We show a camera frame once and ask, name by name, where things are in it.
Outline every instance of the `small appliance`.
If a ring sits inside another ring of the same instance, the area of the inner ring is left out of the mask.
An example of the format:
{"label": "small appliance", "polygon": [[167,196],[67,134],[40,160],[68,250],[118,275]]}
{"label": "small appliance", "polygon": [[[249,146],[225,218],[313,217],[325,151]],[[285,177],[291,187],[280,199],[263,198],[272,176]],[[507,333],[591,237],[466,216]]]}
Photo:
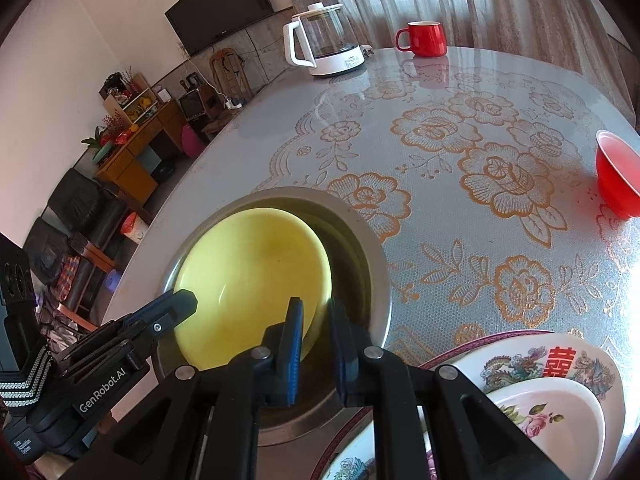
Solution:
{"label": "small appliance", "polygon": [[[306,66],[314,76],[333,76],[353,70],[364,63],[362,50],[342,4],[311,4],[308,11],[294,15],[284,26],[284,53],[293,66]],[[304,59],[296,57],[293,32],[296,32]]]}

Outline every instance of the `lace tablecloth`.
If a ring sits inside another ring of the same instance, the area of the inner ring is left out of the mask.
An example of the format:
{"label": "lace tablecloth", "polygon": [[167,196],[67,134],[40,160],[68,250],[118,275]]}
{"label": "lace tablecloth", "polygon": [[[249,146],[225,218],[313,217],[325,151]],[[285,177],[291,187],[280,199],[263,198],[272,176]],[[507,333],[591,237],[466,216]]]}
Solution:
{"label": "lace tablecloth", "polygon": [[629,436],[639,409],[640,224],[619,221],[598,193],[601,128],[640,150],[581,76],[498,52],[378,50],[365,70],[324,80],[291,70],[181,181],[107,319],[151,300],[182,241],[226,203],[314,187],[356,208],[383,245],[394,288],[389,349],[420,364],[491,333],[570,332],[618,364]]}

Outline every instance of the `metal pin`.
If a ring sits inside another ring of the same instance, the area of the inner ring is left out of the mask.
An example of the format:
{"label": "metal pin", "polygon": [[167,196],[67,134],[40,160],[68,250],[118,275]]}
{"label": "metal pin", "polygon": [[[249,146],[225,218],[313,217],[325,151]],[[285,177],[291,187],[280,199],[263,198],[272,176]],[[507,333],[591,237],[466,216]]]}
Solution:
{"label": "metal pin", "polygon": [[251,350],[251,357],[254,359],[266,359],[271,355],[271,350],[269,350],[266,346],[257,346]]}
{"label": "metal pin", "polygon": [[380,359],[385,351],[379,346],[367,346],[364,349],[364,355],[369,359]]}
{"label": "metal pin", "polygon": [[440,377],[446,379],[447,381],[452,381],[458,376],[458,370],[456,370],[453,366],[444,365],[440,367],[438,370]]}
{"label": "metal pin", "polygon": [[196,374],[193,366],[182,365],[175,370],[175,376],[181,381],[188,381]]}

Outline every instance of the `stainless steel bowl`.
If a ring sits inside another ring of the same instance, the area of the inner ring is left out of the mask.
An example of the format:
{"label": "stainless steel bowl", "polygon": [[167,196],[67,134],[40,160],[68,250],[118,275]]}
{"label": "stainless steel bowl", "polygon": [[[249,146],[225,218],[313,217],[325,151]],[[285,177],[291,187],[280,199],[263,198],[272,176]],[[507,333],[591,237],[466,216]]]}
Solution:
{"label": "stainless steel bowl", "polygon": [[[187,238],[162,277],[159,294],[172,290],[196,241],[222,219],[255,207],[274,207],[303,219],[318,235],[329,256],[333,295],[344,301],[351,322],[369,327],[373,344],[385,343],[391,319],[391,285],[385,253],[367,222],[342,200],[314,189],[278,187],[242,197],[220,209]],[[173,334],[164,337],[152,356],[158,380],[186,364]],[[333,355],[328,330],[300,364],[298,400],[287,410],[260,414],[260,446],[288,442],[331,420],[342,405],[335,394]]]}

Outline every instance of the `white plate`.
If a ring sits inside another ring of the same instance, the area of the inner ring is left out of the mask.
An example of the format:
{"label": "white plate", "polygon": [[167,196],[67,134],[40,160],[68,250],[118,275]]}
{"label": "white plate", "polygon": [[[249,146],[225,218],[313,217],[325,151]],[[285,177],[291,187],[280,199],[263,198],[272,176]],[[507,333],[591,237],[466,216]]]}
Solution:
{"label": "white plate", "polygon": [[[433,368],[449,360],[452,352],[468,351],[465,346],[454,349],[446,359],[440,356],[424,368]],[[568,351],[569,359],[556,358],[555,348]],[[622,435],[625,403],[622,382],[609,355],[583,339],[562,334],[511,335],[453,360],[476,386],[485,393],[510,384],[558,373],[587,386],[598,398],[605,419],[605,443],[594,480],[607,477]],[[338,432],[318,462],[310,480],[365,480],[374,469],[374,437],[370,409],[360,410]]]}
{"label": "white plate", "polygon": [[[550,332],[549,330],[511,330],[508,332],[487,335],[457,346],[443,354],[437,355],[430,361],[422,364],[420,368],[429,370],[444,363],[455,362],[455,360],[459,359],[461,356],[497,341],[513,337],[521,337],[523,335],[550,333],[553,332]],[[319,478],[351,480],[351,478],[358,478],[357,476],[349,476],[348,473],[349,471],[361,471],[366,469],[365,463],[357,457],[365,458],[366,462],[369,462],[370,469],[373,464],[373,423],[370,411],[371,408],[363,408],[356,415],[351,417],[350,420],[348,420],[340,429],[324,450],[324,453],[320,457],[318,464],[316,464],[316,467],[310,476],[310,480],[318,480]],[[328,471],[325,471],[329,462],[331,462],[331,466]]]}
{"label": "white plate", "polygon": [[570,480],[591,480],[604,447],[604,415],[580,383],[543,377],[487,395]]}

